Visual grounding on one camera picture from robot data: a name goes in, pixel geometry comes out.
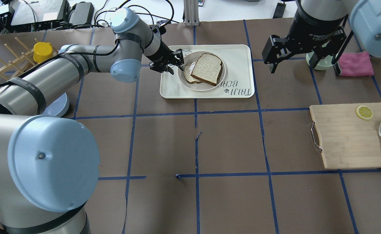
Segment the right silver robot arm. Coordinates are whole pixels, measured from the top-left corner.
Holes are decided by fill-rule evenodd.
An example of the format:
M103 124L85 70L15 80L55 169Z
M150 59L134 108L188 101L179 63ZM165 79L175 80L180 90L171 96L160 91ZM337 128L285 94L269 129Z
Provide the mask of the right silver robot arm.
M296 5L288 35L269 36L262 51L271 73L280 62L310 52L311 68L327 56L335 64L354 35L370 55L381 58L381 0L297 0Z

